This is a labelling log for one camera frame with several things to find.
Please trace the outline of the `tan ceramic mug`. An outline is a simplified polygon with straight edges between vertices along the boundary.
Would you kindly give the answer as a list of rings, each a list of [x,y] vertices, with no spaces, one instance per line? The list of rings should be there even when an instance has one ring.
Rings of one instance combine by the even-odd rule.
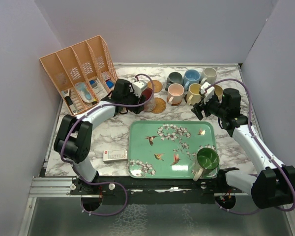
[[[214,91],[216,96],[218,97],[218,100],[221,101],[223,97],[223,88],[219,85],[214,85]]]

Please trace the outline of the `red ceramic mug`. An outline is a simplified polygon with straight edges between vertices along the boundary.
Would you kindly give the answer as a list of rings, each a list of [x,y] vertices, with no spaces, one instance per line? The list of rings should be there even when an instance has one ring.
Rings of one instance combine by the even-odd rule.
[[[145,101],[148,101],[147,103],[144,104],[144,111],[151,112],[156,107],[154,93],[152,89],[151,88],[145,89],[142,95],[145,97]]]

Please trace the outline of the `yellow ceramic mug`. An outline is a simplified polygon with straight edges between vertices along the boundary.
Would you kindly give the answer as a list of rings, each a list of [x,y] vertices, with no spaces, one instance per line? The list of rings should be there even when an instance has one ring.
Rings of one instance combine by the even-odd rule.
[[[199,103],[201,100],[200,95],[201,85],[200,84],[191,84],[188,93],[186,95],[186,103],[187,105],[195,105]]]

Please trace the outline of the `cream ceramic mug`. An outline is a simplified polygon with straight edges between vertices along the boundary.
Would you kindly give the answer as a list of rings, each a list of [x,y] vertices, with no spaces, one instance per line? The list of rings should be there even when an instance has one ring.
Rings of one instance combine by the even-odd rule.
[[[204,82],[208,82],[209,84],[214,84],[217,78],[217,71],[214,68],[207,67],[205,68],[200,76],[200,84],[203,85]]]

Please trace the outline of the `blue ceramic mug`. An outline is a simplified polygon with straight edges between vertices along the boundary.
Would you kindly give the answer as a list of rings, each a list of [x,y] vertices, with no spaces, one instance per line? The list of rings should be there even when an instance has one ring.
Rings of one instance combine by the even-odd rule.
[[[187,70],[183,76],[183,87],[185,91],[188,91],[192,84],[198,84],[200,81],[200,73],[197,70]]]

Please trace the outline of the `green floral mug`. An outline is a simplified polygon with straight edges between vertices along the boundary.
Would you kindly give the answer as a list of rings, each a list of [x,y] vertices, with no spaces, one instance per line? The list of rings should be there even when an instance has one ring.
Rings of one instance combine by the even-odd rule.
[[[219,156],[214,149],[204,147],[200,149],[192,163],[193,180],[210,175],[219,167]]]

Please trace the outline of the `pink ceramic mug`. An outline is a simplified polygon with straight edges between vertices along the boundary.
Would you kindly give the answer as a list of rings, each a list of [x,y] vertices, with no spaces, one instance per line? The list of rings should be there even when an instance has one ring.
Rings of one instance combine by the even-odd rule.
[[[171,84],[168,88],[167,102],[169,105],[182,102],[184,87],[180,84]]]

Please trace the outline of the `grey ceramic mug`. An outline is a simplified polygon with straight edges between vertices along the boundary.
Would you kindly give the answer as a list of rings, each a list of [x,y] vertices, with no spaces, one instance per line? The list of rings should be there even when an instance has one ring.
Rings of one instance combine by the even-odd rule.
[[[168,75],[166,80],[165,91],[168,91],[168,88],[171,84],[180,84],[183,85],[183,77],[178,72],[172,72]]]

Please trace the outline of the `green floral tray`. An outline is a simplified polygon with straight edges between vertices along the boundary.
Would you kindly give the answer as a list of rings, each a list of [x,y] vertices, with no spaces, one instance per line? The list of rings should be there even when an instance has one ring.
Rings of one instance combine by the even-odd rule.
[[[207,121],[152,121],[131,124],[128,174],[133,178],[192,179],[199,150],[216,149]]]

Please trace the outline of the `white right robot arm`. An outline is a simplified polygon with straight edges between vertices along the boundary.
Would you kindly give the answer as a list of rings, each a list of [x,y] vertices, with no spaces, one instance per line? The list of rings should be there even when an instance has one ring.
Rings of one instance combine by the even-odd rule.
[[[198,119],[214,115],[222,129],[243,148],[258,175],[252,176],[238,168],[220,169],[216,187],[221,192],[237,188],[249,194],[259,209],[291,204],[295,208],[295,167],[282,163],[262,142],[249,117],[240,112],[241,95],[237,89],[227,88],[219,100],[214,88],[201,88],[201,96],[192,112]]]

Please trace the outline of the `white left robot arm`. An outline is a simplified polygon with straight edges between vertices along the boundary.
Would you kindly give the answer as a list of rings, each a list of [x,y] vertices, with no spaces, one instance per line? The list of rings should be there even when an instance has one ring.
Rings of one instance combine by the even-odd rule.
[[[65,115],[61,121],[54,150],[63,162],[73,168],[81,179],[82,188],[88,194],[98,190],[98,171],[92,166],[88,154],[92,131],[104,121],[121,113],[124,108],[135,114],[143,111],[146,102],[143,91],[148,88],[146,82],[130,82],[118,79],[114,89],[91,110],[79,116]]]

